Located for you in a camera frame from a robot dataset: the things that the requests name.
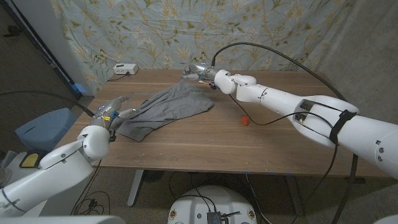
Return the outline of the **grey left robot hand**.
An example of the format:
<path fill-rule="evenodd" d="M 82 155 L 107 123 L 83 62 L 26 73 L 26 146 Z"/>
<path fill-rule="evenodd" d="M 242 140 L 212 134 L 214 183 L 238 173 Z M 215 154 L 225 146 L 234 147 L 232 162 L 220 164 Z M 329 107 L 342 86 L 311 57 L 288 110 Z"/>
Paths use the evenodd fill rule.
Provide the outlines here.
<path fill-rule="evenodd" d="M 116 119 L 127 119 L 132 116 L 136 109 L 126 109 L 122 112 L 119 110 L 122 108 L 122 103 L 127 101 L 127 96 L 120 96 L 107 103 L 101 105 L 96 111 L 90 122 L 90 125 L 101 126 L 108 129 L 112 122 Z"/>

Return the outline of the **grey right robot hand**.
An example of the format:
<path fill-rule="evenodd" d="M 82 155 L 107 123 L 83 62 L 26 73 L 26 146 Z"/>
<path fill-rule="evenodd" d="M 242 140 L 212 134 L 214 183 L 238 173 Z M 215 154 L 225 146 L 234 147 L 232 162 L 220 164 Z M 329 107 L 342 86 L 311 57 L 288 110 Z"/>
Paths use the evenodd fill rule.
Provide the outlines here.
<path fill-rule="evenodd" d="M 184 68 L 182 78 L 190 81 L 196 81 L 200 78 L 214 80 L 218 72 L 217 68 L 206 62 L 191 63 Z"/>

